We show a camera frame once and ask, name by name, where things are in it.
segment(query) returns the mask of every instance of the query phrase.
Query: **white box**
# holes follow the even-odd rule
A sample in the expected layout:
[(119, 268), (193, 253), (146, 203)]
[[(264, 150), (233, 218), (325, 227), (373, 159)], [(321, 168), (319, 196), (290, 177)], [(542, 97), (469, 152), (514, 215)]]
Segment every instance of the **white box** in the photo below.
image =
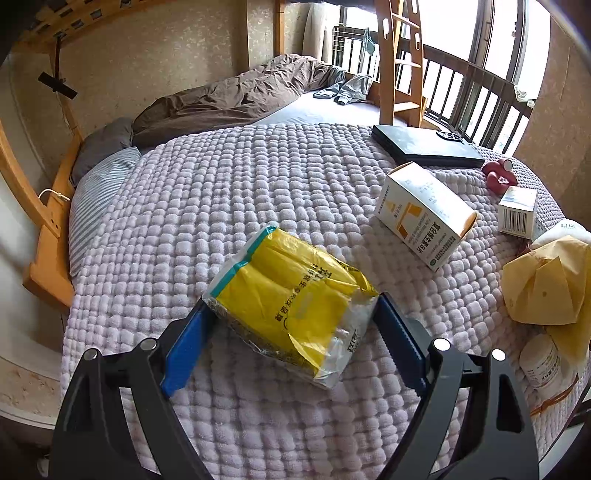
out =
[(476, 221), (474, 210), (414, 162), (386, 176), (375, 215), (433, 271)]
[(499, 231), (532, 240), (538, 212), (538, 191), (509, 187), (499, 202)]

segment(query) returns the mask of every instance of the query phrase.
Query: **wooden bed frame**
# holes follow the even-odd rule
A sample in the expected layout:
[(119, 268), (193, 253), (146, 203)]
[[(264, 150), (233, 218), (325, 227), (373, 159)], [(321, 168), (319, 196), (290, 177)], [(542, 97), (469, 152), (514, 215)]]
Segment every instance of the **wooden bed frame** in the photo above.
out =
[[(25, 31), (14, 45), (15, 51), (47, 53), (55, 70), (56, 41), (68, 45), (80, 36), (122, 15), (172, 0), (66, 0), (67, 4), (53, 11), (43, 7), (35, 23)], [(415, 0), (408, 0), (409, 18), (402, 17), (403, 0), (375, 0), (379, 25), (381, 52), (381, 82), (374, 82), (368, 99), (380, 107), (380, 123), (392, 124), (394, 115), (408, 125), (420, 127), (426, 98), (423, 97), (423, 44), (420, 33), (420, 15)], [(274, 53), (284, 53), (285, 0), (275, 0)], [(401, 24), (411, 28), (413, 39), (412, 62), (396, 59)], [(411, 93), (395, 90), (395, 65), (410, 64)], [(83, 141), (82, 133), (70, 107), (70, 101), (59, 95), (61, 108), (72, 132), (72, 141), (63, 157), (52, 189), (71, 198), (74, 188), (70, 172)], [(69, 276), (68, 221), (70, 203), (50, 193), (44, 205), (29, 184), (15, 158), (0, 122), (0, 173), (12, 194), (29, 218), (40, 227), (35, 260), (24, 272), (22, 284), (42, 301), (59, 311), (67, 312), (72, 305), (74, 288)]]

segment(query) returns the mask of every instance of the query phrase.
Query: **white cable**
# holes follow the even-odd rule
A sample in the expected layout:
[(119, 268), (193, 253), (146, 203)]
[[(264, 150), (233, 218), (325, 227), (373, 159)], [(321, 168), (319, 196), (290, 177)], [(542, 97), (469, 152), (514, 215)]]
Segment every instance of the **white cable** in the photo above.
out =
[(65, 201), (67, 201), (67, 202), (69, 202), (69, 201), (70, 201), (70, 199), (69, 199), (68, 197), (66, 197), (66, 196), (65, 196), (63, 193), (56, 192), (55, 190), (52, 190), (52, 189), (45, 189), (45, 190), (43, 190), (43, 191), (42, 191), (42, 192), (39, 194), (39, 196), (38, 196), (38, 197), (39, 197), (39, 198), (41, 198), (41, 195), (43, 195), (45, 192), (52, 192), (52, 193), (55, 193), (55, 194), (56, 194), (56, 195), (57, 195), (59, 198), (61, 198), (62, 200), (65, 200)]

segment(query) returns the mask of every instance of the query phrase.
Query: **crumpled paper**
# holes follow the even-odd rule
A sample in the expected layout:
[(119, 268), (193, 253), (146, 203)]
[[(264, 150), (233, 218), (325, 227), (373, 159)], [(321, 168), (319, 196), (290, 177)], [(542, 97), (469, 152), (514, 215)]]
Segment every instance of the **crumpled paper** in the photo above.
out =
[(568, 235), (522, 255), (504, 266), (501, 289), (513, 320), (544, 325), (561, 356), (584, 365), (591, 340), (589, 245)]

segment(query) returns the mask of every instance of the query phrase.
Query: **yellow package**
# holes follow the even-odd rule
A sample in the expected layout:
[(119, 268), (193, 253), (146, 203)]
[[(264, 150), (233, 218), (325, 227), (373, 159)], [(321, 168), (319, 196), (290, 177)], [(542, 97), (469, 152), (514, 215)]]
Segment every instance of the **yellow package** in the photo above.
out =
[(227, 260), (203, 300), (256, 351), (333, 387), (371, 319), (363, 274), (273, 226)]

